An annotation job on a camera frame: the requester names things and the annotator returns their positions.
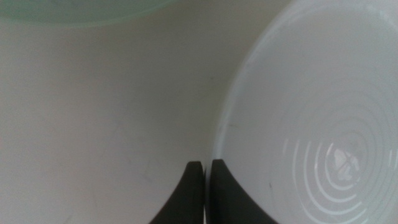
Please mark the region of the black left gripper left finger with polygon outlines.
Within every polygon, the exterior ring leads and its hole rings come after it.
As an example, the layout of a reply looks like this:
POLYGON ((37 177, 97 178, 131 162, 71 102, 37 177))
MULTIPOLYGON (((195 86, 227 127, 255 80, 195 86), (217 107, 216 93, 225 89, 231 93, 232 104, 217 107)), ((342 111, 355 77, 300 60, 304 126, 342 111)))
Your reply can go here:
POLYGON ((150 224, 203 224, 204 198, 202 164, 188 162, 175 190, 150 224))

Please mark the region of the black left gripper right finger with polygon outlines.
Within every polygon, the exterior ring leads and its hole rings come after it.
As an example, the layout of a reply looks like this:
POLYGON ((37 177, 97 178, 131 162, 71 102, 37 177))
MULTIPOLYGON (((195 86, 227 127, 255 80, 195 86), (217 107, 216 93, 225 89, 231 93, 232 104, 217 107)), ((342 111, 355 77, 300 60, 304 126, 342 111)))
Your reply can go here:
POLYGON ((222 159, 212 161, 205 208, 210 224, 277 224, 240 186, 222 159))

